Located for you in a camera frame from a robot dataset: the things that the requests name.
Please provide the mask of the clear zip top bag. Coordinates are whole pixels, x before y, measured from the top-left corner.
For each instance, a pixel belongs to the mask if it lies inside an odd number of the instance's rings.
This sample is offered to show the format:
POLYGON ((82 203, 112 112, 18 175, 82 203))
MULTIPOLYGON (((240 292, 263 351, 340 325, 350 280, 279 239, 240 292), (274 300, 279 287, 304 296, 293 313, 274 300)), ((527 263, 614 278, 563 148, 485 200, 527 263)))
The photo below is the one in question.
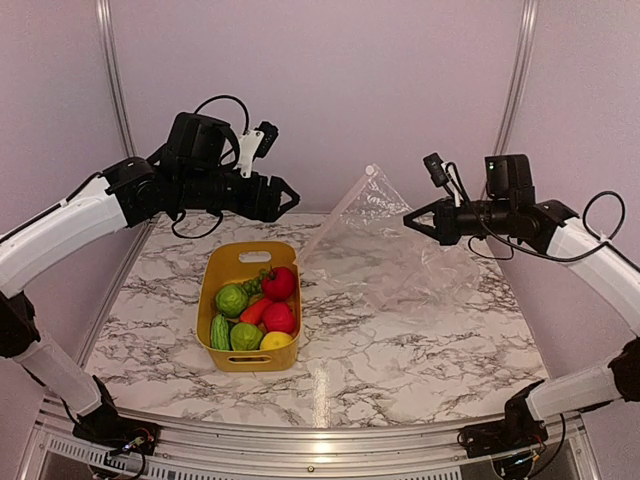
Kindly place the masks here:
POLYGON ((407 228, 411 207, 375 164, 304 246, 299 264, 331 292, 379 311, 418 314, 464 303, 480 267, 464 249, 407 228))

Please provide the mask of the green toy cabbage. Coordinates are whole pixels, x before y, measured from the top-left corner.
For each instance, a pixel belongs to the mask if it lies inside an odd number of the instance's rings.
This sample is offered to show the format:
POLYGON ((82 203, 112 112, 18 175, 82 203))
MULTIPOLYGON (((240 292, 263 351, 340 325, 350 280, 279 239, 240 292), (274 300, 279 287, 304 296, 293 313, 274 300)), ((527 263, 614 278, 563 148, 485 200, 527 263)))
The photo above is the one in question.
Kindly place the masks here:
POLYGON ((225 285, 215 296, 217 310, 229 318, 238 318, 248 303, 249 296, 239 284, 225 285))

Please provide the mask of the red toy apple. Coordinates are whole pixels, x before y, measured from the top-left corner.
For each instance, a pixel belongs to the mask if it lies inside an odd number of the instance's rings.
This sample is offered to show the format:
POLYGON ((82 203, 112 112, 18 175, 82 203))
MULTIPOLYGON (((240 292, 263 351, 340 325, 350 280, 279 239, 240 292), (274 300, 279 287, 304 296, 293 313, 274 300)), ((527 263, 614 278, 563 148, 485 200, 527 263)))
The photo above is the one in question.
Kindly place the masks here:
POLYGON ((268 306, 262 314, 262 323, 268 332, 278 331, 291 334, 297 321, 287 303, 276 302, 268 306))

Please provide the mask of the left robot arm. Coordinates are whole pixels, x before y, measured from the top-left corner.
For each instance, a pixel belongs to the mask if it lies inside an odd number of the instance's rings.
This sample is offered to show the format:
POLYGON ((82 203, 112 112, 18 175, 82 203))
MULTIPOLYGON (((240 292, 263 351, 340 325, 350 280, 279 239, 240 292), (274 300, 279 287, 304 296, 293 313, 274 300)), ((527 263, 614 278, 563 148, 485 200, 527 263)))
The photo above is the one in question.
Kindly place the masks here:
POLYGON ((84 246, 159 213, 178 219, 190 210, 215 216, 229 211, 272 223, 300 202, 277 176, 242 173, 190 162, 171 170, 142 158, 121 161, 85 181, 68 198, 1 239, 1 355, 22 365, 66 401, 106 445, 125 438, 126 423, 108 396, 35 324, 24 289, 37 276, 84 246))

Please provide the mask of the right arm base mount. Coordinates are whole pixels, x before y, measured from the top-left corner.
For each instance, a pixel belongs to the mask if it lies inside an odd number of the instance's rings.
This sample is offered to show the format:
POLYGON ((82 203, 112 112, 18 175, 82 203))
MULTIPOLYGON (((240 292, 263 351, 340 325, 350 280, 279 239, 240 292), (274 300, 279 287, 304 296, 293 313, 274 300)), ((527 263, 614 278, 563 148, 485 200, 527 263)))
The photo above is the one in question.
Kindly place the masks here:
POLYGON ((508 399, 502 419, 461 428, 457 442, 465 449, 467 457, 477 458, 542 445, 548 439, 545 423, 535 420, 526 404, 531 391, 542 383, 543 380, 534 382, 508 399))

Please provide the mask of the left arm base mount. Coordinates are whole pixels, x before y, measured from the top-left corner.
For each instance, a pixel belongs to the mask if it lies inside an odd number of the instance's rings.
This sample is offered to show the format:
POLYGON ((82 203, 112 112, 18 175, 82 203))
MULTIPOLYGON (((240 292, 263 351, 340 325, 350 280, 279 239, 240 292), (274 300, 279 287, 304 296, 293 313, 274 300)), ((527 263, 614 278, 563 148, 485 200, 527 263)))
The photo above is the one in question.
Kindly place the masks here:
POLYGON ((113 454, 136 452, 151 456, 155 451, 160 426, 122 416, 112 401, 102 400, 100 406, 87 415, 74 416, 67 404, 64 407, 77 438, 109 447, 113 454))

